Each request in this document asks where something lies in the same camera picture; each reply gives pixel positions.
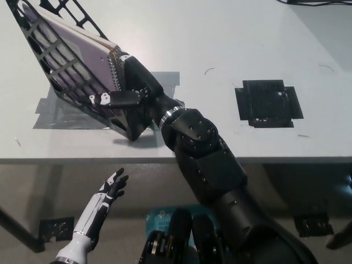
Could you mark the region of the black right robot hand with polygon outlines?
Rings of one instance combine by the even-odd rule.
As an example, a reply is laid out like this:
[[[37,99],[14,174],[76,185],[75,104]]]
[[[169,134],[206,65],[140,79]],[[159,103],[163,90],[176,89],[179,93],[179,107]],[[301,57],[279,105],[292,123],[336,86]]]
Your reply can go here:
[[[146,107],[146,112],[156,122],[174,111],[184,108],[179,101],[164,93],[162,85],[135,57],[124,60],[126,89],[87,96],[87,103],[107,109]]]

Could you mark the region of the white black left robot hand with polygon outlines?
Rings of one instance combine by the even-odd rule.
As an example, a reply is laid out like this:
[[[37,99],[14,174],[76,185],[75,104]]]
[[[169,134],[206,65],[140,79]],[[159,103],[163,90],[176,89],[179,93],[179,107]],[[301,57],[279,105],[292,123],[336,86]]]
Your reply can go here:
[[[124,195],[129,176],[124,168],[114,172],[93,194],[81,214],[72,239],[57,254],[53,263],[87,263],[88,254],[96,247],[100,230],[114,201]]]

